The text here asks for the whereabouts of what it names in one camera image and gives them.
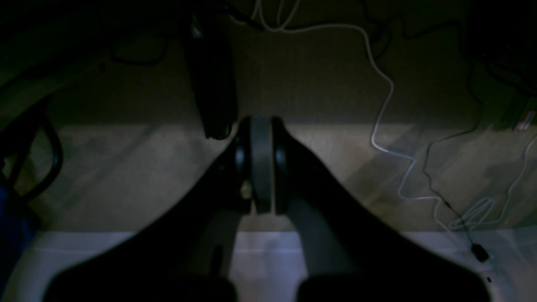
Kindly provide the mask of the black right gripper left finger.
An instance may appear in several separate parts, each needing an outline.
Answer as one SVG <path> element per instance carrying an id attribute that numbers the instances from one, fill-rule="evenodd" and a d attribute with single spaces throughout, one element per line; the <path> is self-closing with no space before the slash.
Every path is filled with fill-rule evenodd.
<path id="1" fill-rule="evenodd" d="M 236 302 L 228 279 L 238 225 L 251 212 L 252 118 L 169 211 L 113 248 L 57 273 L 46 302 Z"/>

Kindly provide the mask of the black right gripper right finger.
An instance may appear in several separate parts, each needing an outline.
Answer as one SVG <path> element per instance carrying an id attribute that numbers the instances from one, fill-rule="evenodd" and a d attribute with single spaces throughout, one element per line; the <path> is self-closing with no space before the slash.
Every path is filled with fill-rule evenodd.
<path id="1" fill-rule="evenodd" d="M 478 274 L 395 231 L 271 118 L 274 207 L 300 237 L 308 277 L 298 302 L 489 302 Z"/>

